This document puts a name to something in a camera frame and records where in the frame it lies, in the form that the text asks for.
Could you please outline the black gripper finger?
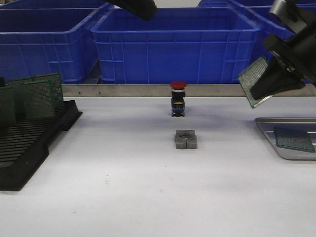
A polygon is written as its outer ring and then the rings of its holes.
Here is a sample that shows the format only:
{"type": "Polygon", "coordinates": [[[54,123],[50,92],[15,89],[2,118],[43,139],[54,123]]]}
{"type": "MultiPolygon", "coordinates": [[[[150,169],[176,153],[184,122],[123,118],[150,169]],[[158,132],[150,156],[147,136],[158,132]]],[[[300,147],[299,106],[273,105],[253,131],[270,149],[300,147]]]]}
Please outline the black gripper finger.
{"type": "Polygon", "coordinates": [[[150,21],[157,12],[153,0],[105,0],[115,6],[125,9],[142,20],[150,21]]]}

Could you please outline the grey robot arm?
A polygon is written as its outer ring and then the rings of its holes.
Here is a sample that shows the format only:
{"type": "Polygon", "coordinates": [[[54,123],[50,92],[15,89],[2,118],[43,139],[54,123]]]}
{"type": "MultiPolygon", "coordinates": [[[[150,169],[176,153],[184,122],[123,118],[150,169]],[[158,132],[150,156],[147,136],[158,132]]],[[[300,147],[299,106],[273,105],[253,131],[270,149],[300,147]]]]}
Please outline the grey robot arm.
{"type": "Polygon", "coordinates": [[[294,0],[276,0],[270,14],[293,32],[293,36],[282,40],[270,34],[263,40],[263,46],[273,56],[250,89],[255,100],[301,89],[305,80],[316,83],[316,15],[299,8],[294,0]]]}

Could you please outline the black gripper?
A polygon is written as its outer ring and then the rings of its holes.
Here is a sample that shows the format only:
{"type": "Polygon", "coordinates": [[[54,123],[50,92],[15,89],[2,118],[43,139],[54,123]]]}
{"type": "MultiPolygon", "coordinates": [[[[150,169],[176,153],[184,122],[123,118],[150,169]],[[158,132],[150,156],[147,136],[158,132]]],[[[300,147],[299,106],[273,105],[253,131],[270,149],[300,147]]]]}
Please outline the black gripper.
{"type": "Polygon", "coordinates": [[[255,100],[316,84],[316,25],[312,23],[288,40],[270,34],[263,41],[273,58],[250,89],[255,100]]]}

